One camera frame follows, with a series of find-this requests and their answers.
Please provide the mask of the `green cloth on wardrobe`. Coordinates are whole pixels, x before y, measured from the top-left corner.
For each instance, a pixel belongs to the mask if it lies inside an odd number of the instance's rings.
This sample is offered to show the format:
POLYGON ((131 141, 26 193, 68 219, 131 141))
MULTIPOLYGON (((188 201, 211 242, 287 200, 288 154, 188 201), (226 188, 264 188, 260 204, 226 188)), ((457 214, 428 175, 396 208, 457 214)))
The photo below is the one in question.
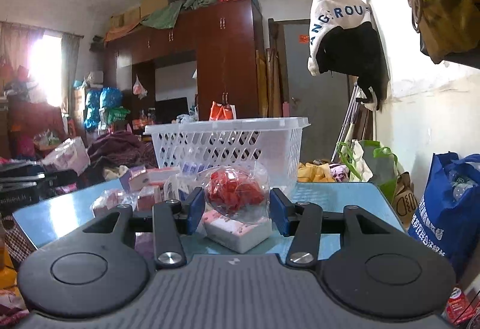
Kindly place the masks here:
POLYGON ((167 7, 155 10, 141 21, 141 25, 155 29, 171 29, 182 11, 197 10, 217 3, 218 0, 177 0, 167 7))

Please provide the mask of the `cardboard box on wardrobe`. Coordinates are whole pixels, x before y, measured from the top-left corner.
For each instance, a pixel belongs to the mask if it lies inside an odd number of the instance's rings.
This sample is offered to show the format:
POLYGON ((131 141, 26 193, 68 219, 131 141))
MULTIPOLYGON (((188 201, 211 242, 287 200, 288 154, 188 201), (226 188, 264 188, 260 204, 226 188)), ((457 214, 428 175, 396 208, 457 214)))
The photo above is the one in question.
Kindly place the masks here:
POLYGON ((168 7, 173 1, 174 0, 142 0, 140 5, 140 15, 144 18, 156 10, 168 7))

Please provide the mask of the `white black hanging jacket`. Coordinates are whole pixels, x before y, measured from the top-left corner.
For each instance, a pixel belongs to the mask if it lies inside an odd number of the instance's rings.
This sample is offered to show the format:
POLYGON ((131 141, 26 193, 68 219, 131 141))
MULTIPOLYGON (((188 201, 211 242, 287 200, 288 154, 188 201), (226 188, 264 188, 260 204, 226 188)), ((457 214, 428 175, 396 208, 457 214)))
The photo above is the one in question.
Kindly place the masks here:
POLYGON ((370 5, 362 0, 312 0, 308 36, 311 75, 331 71, 354 76, 363 92, 356 100, 369 110, 380 110, 387 71, 370 5))

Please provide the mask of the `grey door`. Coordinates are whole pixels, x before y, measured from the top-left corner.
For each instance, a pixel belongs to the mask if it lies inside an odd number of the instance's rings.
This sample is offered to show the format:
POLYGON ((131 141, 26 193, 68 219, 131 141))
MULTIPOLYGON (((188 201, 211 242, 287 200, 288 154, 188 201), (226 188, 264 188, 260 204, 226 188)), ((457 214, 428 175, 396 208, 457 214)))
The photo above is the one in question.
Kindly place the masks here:
POLYGON ((347 76, 330 71, 311 75, 306 22, 283 24, 282 30, 290 114, 309 121, 303 129, 300 161, 329 161, 349 105, 347 76))

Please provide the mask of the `blue shopping bag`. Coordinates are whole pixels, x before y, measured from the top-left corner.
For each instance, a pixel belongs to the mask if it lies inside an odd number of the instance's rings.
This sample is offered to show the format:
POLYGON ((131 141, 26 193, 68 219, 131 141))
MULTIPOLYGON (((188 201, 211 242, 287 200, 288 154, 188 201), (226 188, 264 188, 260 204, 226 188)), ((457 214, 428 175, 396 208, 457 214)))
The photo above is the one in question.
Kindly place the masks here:
POLYGON ((479 242, 479 155, 434 154, 408 235, 448 259, 456 277, 479 242))

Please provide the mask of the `pink white tissue pack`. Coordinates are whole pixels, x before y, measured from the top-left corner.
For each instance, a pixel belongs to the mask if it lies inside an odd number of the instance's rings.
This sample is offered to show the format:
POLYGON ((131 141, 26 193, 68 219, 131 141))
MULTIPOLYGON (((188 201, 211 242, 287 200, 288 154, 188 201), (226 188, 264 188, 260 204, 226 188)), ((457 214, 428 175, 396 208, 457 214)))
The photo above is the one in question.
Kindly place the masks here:
POLYGON ((246 224, 211 210, 203 214, 202 222, 208 239, 236 253, 246 253, 272 234, 272 220, 264 217, 246 224))

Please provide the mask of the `green white tote bag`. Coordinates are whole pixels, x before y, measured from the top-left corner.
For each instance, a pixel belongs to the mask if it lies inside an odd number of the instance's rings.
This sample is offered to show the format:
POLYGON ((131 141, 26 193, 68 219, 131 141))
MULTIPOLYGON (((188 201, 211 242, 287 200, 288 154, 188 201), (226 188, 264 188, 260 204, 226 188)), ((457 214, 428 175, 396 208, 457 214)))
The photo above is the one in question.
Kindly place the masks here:
POLYGON ((388 202, 393 202, 402 169, 389 147, 380 141, 352 140, 338 142, 337 154, 349 171, 350 182, 372 183, 388 202))

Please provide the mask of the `orange white plastic bag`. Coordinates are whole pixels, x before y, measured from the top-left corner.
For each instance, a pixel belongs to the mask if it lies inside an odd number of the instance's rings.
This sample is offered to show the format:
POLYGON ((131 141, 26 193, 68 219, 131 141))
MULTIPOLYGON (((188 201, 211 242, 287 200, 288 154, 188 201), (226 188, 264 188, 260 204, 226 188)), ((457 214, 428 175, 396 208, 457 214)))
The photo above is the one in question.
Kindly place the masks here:
POLYGON ((237 119, 235 105, 213 102, 210 109, 210 121, 237 119))

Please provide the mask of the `white plastic basket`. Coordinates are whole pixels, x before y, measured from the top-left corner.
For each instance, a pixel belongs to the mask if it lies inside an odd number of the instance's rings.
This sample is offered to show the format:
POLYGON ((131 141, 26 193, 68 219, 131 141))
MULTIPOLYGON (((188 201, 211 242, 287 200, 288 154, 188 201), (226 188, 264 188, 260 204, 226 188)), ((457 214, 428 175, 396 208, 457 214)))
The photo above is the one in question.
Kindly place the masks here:
POLYGON ((213 166, 261 164, 272 187, 289 195, 297 182, 305 117, 233 119, 145 127, 158 167, 201 172, 213 166))

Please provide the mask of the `yellow floral blanket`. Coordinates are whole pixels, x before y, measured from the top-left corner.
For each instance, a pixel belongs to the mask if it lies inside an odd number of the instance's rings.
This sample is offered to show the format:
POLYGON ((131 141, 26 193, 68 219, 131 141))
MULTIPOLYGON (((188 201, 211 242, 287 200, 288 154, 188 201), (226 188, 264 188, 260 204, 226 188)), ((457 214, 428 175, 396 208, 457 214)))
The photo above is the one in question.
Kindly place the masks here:
POLYGON ((317 165, 314 163, 299 163, 297 171, 299 183, 334 183, 328 163, 317 165))

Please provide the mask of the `dark red wooden wardrobe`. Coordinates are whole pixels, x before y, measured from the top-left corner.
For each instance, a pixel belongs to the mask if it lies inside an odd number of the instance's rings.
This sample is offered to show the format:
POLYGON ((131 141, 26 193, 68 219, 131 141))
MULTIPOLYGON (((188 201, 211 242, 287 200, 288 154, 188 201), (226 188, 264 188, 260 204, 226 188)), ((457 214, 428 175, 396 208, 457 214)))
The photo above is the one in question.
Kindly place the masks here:
POLYGON ((199 118, 226 97, 239 118, 260 117, 257 55, 264 53, 262 15, 252 0, 218 2, 181 13, 174 28, 139 25, 105 46, 104 84, 128 95, 134 115, 141 106, 132 88, 139 80, 155 97, 155 71, 194 61, 199 118))

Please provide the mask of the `bag of red items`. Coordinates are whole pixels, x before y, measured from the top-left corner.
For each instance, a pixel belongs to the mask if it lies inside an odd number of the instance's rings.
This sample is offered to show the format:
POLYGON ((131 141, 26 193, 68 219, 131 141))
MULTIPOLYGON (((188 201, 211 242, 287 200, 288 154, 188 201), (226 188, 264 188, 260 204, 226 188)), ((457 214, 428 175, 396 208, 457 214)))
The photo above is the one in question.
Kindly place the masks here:
POLYGON ((199 181, 206 203, 222 216, 246 224, 269 217, 269 174, 261 163, 214 166, 199 181))

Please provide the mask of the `purple clothes pile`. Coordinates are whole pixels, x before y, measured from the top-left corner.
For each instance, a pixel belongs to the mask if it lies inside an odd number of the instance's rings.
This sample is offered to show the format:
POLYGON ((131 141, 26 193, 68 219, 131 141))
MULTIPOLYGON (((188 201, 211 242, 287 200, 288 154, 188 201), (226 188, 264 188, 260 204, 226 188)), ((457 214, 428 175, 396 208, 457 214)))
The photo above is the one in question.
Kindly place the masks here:
POLYGON ((83 175, 90 185, 105 181, 104 168, 122 165, 128 168, 135 166, 157 168, 158 166, 152 143, 141 141, 127 131, 100 136, 88 147, 87 154, 90 165, 83 175))

